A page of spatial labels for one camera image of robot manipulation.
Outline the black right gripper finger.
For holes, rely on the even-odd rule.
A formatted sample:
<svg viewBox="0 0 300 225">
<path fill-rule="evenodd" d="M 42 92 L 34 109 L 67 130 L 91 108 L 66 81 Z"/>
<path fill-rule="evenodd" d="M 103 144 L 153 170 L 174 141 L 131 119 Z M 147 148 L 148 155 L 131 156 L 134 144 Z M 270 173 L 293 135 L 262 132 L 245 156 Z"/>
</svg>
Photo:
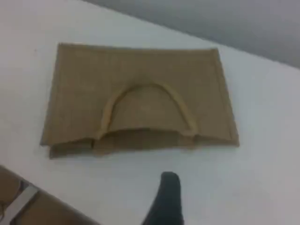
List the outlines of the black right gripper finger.
<svg viewBox="0 0 300 225">
<path fill-rule="evenodd" d="M 157 195 L 143 225 L 183 225 L 180 178 L 174 172 L 163 172 Z"/>
</svg>

